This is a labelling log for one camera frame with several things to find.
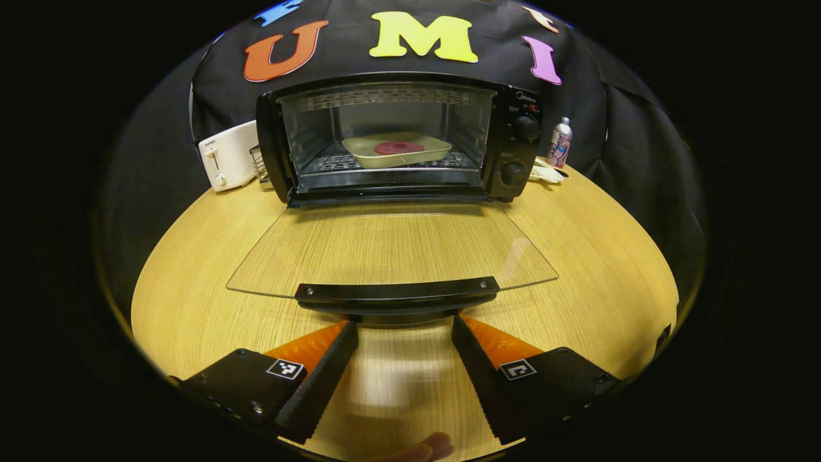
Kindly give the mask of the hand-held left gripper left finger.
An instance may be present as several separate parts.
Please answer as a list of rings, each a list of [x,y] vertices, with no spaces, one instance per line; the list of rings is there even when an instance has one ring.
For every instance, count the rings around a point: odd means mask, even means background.
[[[170,379],[187,397],[241,426],[304,444],[357,350],[357,328],[340,321],[267,353],[238,348],[187,379]]]

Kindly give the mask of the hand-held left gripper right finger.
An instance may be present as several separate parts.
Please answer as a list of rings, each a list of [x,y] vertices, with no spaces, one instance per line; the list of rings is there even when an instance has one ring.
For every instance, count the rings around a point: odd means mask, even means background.
[[[571,348],[544,351],[461,314],[452,343],[501,444],[562,432],[622,382]]]

